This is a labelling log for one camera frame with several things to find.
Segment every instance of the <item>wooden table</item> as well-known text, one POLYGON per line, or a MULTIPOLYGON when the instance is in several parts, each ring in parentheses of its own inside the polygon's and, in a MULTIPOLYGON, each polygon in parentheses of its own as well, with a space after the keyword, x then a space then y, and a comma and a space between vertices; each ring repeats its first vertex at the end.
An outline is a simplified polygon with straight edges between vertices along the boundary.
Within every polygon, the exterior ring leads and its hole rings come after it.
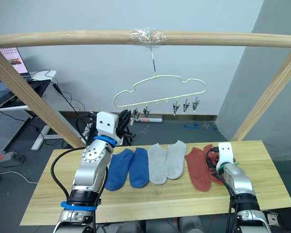
MULTIPOLYGON (((187 144, 187 153, 192 147, 203 149, 208 144, 187 144)), ((291 198, 262 141, 232 142, 232 146, 239 167, 251 178, 261 209, 291 207, 291 198)), ((117 147, 114 153, 125 148, 135 150, 136 147, 117 147)), ((63 151, 54 150, 51 155, 20 225, 57 223, 62 210, 60 203, 65 200, 65 195, 53 181, 50 166, 63 151)), ((81 150, 77 150, 63 156, 55 167, 57 178, 68 190, 71 190, 80 162, 81 150)), ((223 185, 212 182, 208 192, 197 191, 191 183, 186 163, 183 175, 177 180, 167 180, 164 185, 149 183, 144 188, 136 189, 130 186, 127 177, 124 187, 115 192, 104 190, 101 199, 102 204, 96 214, 97 223, 220 214, 228 211, 229 203, 229 195, 223 185)))

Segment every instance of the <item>laptop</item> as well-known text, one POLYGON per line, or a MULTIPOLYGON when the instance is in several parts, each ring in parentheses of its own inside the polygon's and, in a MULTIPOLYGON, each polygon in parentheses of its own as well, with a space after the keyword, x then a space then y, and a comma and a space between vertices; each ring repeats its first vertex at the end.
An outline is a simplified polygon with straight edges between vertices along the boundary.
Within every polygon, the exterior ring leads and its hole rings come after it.
MULTIPOLYGON (((28 81, 31 79, 17 48, 1 48, 0 52, 25 80, 28 81)), ((9 88, 0 81, 0 97, 4 96, 9 91, 9 88)))

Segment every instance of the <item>floor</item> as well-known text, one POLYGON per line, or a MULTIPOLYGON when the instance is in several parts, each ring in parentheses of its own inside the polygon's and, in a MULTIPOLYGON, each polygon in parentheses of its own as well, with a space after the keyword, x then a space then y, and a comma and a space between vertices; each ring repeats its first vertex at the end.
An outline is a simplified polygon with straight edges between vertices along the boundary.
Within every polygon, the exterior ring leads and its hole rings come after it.
MULTIPOLYGON (((38 118, 30 121, 30 124, 39 127, 44 126, 38 118)), ((167 120, 164 123, 134 123, 130 127, 131 132, 136 133, 133 145, 172 144, 177 140, 185 143, 226 141, 217 130, 214 122, 211 121, 178 121, 167 120)), ((33 127, 24 126, 16 135, 7 151, 15 151, 25 156, 22 166, 11 168, 0 168, 0 173, 5 171, 17 171, 27 177, 30 181, 36 182, 44 170, 45 165, 54 149, 60 149, 67 144, 61 141, 53 146, 43 144, 38 151, 30 150, 38 132, 33 127)), ((55 143, 56 140, 48 140, 48 143, 55 143)), ((283 179, 285 186, 291 196, 291 160, 275 162, 275 165, 283 179)), ((26 183, 21 177, 15 174, 0 176, 0 233, 51 233, 54 226, 19 226, 28 202, 35 189, 35 184, 26 183)), ((206 233, 223 232, 226 224, 226 215, 201 216, 206 233)), ((176 233, 177 221, 175 219, 157 219, 146 222, 147 233, 176 233)), ((115 226, 106 226, 107 233, 114 233, 115 226)), ((272 229, 274 233, 286 232, 282 229, 272 229)))

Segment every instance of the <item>gray sock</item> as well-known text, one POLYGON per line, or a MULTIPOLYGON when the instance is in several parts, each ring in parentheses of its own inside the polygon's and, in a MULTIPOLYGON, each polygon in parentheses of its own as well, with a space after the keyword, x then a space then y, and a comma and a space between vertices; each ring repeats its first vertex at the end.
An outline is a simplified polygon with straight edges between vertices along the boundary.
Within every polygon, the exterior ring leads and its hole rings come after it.
POLYGON ((166 175, 169 179, 177 179, 183 173, 184 156, 186 154, 186 144, 177 141, 168 146, 166 160, 166 175))
POLYGON ((158 143, 151 146, 147 151, 149 159, 149 179, 155 185, 164 184, 166 177, 166 157, 167 150, 158 143))

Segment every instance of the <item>blue tape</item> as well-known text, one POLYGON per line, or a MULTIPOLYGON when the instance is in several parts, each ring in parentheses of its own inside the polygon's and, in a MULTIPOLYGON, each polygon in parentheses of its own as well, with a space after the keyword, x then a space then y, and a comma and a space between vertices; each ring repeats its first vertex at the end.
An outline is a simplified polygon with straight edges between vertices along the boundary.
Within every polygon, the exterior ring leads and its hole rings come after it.
POLYGON ((116 140, 114 140, 114 139, 110 139, 110 138, 108 138, 108 137, 104 137, 104 136, 96 136, 96 137, 94 137, 94 139, 100 139, 100 140, 103 140, 103 141, 105 141, 105 142, 109 142, 112 146, 116 146, 116 140))
POLYGON ((61 207, 64 207, 66 210, 85 210, 85 211, 93 211, 97 209, 97 206, 76 206, 76 205, 68 205, 65 201, 62 201, 60 204, 61 207))

